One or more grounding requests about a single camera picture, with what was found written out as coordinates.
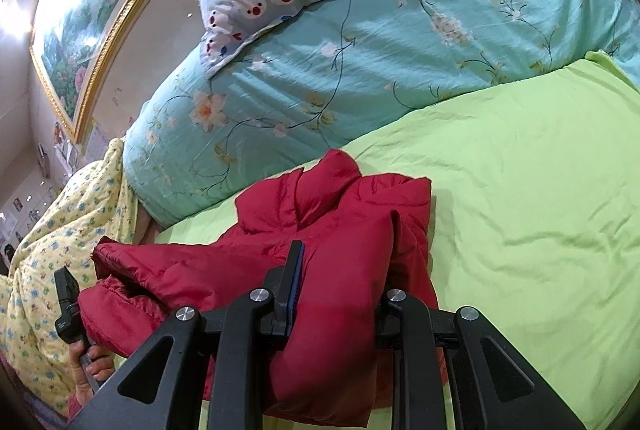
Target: yellow floral blanket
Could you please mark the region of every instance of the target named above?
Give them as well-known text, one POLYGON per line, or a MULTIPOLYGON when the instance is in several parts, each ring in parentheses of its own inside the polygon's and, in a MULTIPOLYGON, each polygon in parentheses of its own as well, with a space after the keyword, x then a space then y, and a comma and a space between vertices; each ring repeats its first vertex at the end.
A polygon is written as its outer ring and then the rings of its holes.
POLYGON ((102 161, 84 167, 21 242, 9 277, 0 276, 0 347, 22 383, 66 415, 73 381, 54 271, 66 266, 82 289, 96 282, 91 253, 103 235, 132 243, 138 201, 122 172, 124 141, 114 139, 102 161))

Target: finger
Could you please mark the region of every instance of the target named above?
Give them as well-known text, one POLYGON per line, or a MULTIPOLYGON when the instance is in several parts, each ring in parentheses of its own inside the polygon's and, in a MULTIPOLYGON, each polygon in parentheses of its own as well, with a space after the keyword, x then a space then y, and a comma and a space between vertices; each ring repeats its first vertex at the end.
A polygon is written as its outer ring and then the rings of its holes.
POLYGON ((80 356, 82 354, 81 349, 84 347, 84 345, 82 345, 82 342, 80 342, 80 344, 81 345, 78 346, 76 342, 75 344, 72 344, 71 346, 69 346, 69 362, 71 366, 71 377, 74 379, 74 383, 76 384, 76 387, 90 388, 89 382, 86 379, 86 375, 79 361, 80 356))
POLYGON ((109 349, 107 349, 106 347, 100 347, 100 346, 93 346, 91 347, 88 352, 87 352, 87 356, 89 358, 91 358, 92 360, 95 360, 96 358, 101 358, 103 356, 109 356, 109 354, 111 354, 111 351, 109 349))
POLYGON ((105 368, 100 372, 98 372, 97 374, 94 374, 94 379, 95 381, 107 381, 109 378, 111 378, 114 375, 115 372, 116 372, 115 368, 105 368))
POLYGON ((80 356, 84 352, 84 342, 80 340, 69 345, 69 360, 72 365, 80 366, 80 356))
POLYGON ((101 370, 107 370, 109 368, 114 368, 114 367, 115 366, 113 364, 113 358, 111 358, 110 356, 107 356, 106 358, 98 358, 97 360, 95 360, 94 363, 92 363, 86 368, 86 371, 89 374, 97 374, 101 370))

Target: human hand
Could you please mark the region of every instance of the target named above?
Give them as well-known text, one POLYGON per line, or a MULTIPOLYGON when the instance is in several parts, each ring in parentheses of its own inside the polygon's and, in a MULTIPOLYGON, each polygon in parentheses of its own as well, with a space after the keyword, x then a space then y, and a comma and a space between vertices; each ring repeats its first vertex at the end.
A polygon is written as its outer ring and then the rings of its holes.
MULTIPOLYGON (((76 399, 80 406, 86 405, 94 396, 89 381, 86 379, 84 369, 80 363, 80 356, 84 352, 84 342, 80 340, 69 345, 69 362, 71 364, 71 375, 76 384, 76 399)), ((93 363, 87 366, 86 371, 91 374, 96 381, 106 381, 115 372, 113 357, 109 349, 100 346, 93 346, 87 352, 87 356, 93 363)))

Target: ceiling light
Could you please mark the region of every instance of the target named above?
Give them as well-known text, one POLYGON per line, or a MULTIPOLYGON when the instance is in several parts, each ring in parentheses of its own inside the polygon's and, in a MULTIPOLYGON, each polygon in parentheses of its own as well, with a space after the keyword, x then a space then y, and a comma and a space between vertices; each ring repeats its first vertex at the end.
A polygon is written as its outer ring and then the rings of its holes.
POLYGON ((20 38, 31 31, 31 17, 15 1, 1 1, 0 29, 20 38))

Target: green bed sheet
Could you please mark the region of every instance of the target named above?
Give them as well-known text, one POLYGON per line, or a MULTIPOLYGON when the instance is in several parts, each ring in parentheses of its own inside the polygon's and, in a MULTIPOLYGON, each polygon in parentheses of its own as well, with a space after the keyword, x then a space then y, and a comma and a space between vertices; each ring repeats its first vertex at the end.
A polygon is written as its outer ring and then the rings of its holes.
MULTIPOLYGON (((605 429, 640 380, 639 134, 640 94, 598 52, 344 147, 365 174, 432 180, 441 308, 478 307, 589 430, 605 429)), ((158 242, 210 243, 235 222, 231 198, 158 242)), ((389 421, 375 411, 369 427, 389 421)))

